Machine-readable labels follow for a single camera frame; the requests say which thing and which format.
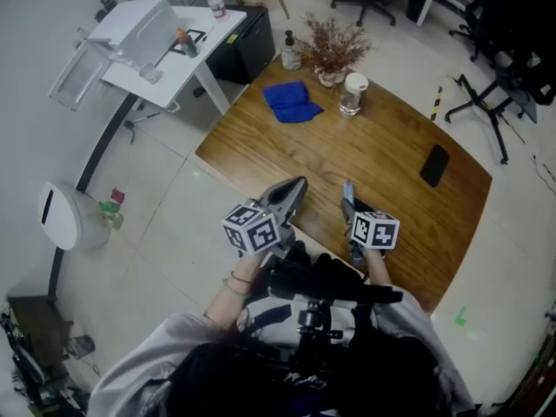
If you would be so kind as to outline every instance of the green marker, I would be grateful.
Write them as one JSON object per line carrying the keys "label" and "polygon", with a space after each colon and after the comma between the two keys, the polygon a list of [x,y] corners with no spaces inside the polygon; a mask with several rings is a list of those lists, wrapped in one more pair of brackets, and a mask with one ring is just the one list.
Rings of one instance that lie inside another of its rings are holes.
{"label": "green marker", "polygon": [[465,320],[463,318],[463,314],[466,312],[467,308],[464,306],[461,308],[460,312],[458,313],[458,316],[455,317],[454,323],[456,326],[462,326],[464,327],[467,323],[467,320]]}

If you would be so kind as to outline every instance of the black box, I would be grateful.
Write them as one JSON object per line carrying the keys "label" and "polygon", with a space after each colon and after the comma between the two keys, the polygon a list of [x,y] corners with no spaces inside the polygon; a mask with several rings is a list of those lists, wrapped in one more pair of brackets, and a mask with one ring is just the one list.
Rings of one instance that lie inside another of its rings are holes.
{"label": "black box", "polygon": [[207,65],[217,79],[252,83],[275,56],[268,10],[260,6],[226,8],[246,12],[247,18],[208,57]]}

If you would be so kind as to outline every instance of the white lid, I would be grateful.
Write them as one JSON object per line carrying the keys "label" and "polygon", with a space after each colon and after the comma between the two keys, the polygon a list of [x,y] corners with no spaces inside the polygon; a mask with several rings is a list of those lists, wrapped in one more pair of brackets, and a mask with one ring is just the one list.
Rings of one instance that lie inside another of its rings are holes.
{"label": "white lid", "polygon": [[38,202],[38,220],[44,233],[63,250],[70,250],[81,241],[81,218],[72,191],[64,184],[47,182]]}
{"label": "white lid", "polygon": [[350,73],[346,77],[346,89],[352,94],[359,94],[368,88],[368,79],[360,73]]}

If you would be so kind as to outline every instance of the yellow black striped tape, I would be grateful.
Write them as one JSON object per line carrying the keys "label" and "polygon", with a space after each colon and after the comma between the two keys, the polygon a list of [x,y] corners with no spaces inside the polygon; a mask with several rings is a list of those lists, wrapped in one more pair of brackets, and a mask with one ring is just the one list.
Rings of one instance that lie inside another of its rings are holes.
{"label": "yellow black striped tape", "polygon": [[431,115],[431,121],[436,120],[436,115],[438,114],[438,109],[440,107],[440,101],[442,100],[442,87],[438,87],[438,95],[436,96],[436,100],[434,101],[434,108],[433,114]]}

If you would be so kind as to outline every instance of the white wall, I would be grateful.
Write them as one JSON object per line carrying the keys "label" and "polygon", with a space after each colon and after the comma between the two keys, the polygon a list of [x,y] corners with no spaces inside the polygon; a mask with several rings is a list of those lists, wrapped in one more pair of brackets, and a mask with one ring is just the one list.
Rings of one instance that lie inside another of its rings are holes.
{"label": "white wall", "polygon": [[55,247],[37,221],[39,190],[77,183],[125,96],[99,85],[78,113],[47,97],[77,27],[92,30],[99,9],[99,0],[0,0],[0,299],[47,292]]}

